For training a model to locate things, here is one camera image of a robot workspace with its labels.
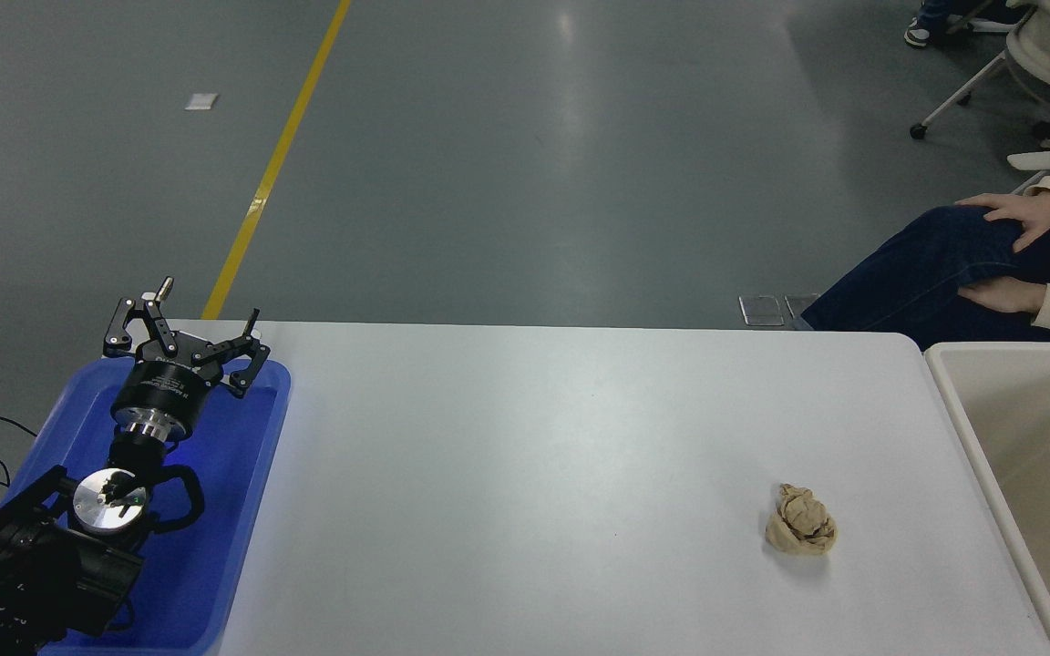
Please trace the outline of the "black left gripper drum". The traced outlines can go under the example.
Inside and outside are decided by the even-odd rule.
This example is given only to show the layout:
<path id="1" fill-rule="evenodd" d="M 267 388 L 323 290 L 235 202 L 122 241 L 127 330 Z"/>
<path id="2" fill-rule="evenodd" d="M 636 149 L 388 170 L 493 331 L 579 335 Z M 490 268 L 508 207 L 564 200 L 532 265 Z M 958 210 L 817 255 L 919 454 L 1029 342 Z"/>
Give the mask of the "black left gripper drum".
<path id="1" fill-rule="evenodd" d="M 136 364 L 122 384 L 111 414 L 118 424 L 134 421 L 138 411 L 159 411 L 170 416 L 180 429 L 200 423 L 201 409 L 218 383 L 216 362 L 197 364 L 184 347 L 176 350 L 184 361 L 171 360 L 158 341 L 136 351 Z"/>

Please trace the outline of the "person's left hand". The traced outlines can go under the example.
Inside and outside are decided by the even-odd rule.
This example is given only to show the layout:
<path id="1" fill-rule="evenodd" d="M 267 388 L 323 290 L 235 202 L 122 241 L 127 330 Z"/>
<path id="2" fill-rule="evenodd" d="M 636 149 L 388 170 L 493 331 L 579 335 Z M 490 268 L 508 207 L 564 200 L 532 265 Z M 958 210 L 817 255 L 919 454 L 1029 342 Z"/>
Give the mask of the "person's left hand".
<path id="1" fill-rule="evenodd" d="M 960 285 L 958 295 L 1004 314 L 1037 314 L 1045 303 L 1047 285 L 1025 282 L 1014 277 L 994 277 L 970 285 Z"/>

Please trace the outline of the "person's right hand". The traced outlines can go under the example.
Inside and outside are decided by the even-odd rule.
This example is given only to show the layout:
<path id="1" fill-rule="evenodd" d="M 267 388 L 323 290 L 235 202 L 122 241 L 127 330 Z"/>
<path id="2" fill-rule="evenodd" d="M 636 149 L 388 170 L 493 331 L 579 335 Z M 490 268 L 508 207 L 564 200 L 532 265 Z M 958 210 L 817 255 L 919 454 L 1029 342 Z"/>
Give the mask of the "person's right hand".
<path id="1" fill-rule="evenodd" d="M 1050 190 L 1025 196 L 1018 194 L 994 194 L 984 192 L 970 198 L 957 200 L 962 207 L 987 208 L 987 221 L 1013 220 L 1020 224 L 1021 236 L 1012 245 L 1013 253 L 1029 248 L 1050 230 Z"/>

